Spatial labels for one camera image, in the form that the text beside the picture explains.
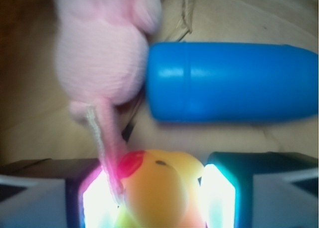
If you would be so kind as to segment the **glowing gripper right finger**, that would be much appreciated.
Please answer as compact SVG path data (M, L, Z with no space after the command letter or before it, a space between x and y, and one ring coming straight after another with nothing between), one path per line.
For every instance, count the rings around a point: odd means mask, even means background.
M316 228L319 161L296 152L213 152L201 178L209 228Z

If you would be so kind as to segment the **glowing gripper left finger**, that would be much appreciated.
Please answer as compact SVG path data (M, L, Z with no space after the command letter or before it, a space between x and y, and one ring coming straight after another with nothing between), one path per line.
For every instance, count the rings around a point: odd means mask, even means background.
M116 218L98 159L21 160L0 168L2 228L113 228Z

